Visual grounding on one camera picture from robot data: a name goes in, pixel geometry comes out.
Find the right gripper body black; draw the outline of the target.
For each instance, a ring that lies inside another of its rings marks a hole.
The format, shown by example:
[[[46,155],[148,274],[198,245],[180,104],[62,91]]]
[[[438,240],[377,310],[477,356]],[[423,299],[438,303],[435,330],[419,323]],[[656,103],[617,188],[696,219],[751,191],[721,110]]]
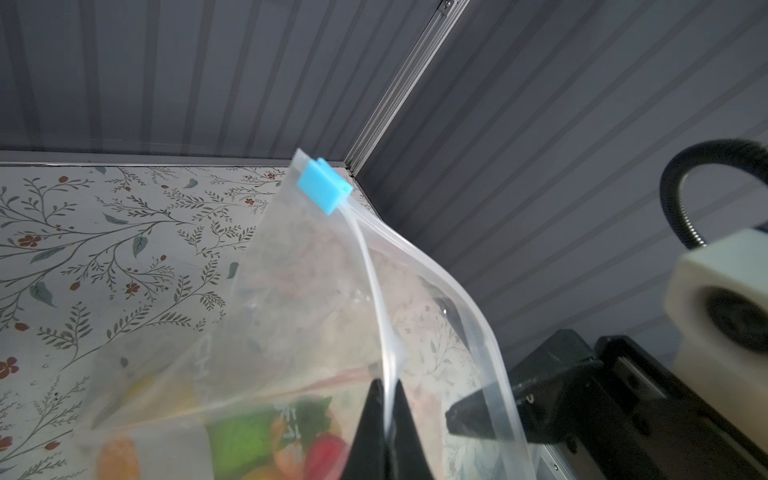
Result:
[[[580,479],[764,479],[767,455],[627,336],[559,330],[509,371],[529,442]]]

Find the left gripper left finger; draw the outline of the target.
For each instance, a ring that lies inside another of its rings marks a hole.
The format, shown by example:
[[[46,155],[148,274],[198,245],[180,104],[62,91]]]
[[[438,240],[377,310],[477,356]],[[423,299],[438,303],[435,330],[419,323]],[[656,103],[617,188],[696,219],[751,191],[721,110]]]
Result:
[[[382,382],[371,382],[341,480],[383,480],[387,476]]]

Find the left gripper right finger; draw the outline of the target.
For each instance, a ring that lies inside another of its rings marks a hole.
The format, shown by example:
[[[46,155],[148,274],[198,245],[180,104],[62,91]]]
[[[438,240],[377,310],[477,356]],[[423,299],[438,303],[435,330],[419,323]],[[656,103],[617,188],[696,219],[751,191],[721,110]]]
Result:
[[[434,479],[401,382],[397,384],[395,390],[392,426],[389,433],[389,478]]]

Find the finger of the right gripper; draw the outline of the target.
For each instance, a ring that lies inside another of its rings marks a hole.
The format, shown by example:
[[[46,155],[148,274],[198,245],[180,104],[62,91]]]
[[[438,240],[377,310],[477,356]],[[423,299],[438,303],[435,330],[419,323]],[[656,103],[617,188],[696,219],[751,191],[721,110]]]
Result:
[[[515,406],[526,439],[534,444],[557,444],[576,432],[576,413],[582,406],[580,389],[603,367],[595,358],[546,362],[526,359],[509,372]],[[454,403],[445,413],[450,433],[478,439],[497,439],[492,408],[478,390]]]

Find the red strawberry toy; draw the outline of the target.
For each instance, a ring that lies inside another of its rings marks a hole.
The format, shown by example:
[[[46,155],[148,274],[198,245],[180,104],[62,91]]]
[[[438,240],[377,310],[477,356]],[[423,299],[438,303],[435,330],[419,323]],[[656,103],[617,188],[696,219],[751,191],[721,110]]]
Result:
[[[318,436],[306,453],[304,480],[339,480],[349,457],[350,447],[342,438],[326,433]]]

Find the green lime toy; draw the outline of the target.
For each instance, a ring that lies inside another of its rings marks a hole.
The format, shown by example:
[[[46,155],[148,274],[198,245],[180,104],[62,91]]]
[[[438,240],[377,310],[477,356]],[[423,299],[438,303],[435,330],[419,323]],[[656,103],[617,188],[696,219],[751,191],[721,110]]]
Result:
[[[274,410],[221,419],[206,427],[215,479],[239,479],[271,462]]]

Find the clear zip top bag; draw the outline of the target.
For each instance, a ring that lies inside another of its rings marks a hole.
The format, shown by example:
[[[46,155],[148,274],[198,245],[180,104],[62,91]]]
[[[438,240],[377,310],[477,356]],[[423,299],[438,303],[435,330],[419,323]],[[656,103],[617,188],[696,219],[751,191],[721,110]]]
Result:
[[[239,479],[303,479],[326,433],[351,448],[370,384],[384,431],[402,383],[434,479],[532,479],[538,464],[479,307],[428,255],[302,151],[230,274],[223,320],[197,334],[147,327],[96,358],[75,441],[90,475],[130,438],[140,479],[215,479],[206,427],[274,410],[271,462]],[[476,391],[497,439],[452,434],[445,413]]]

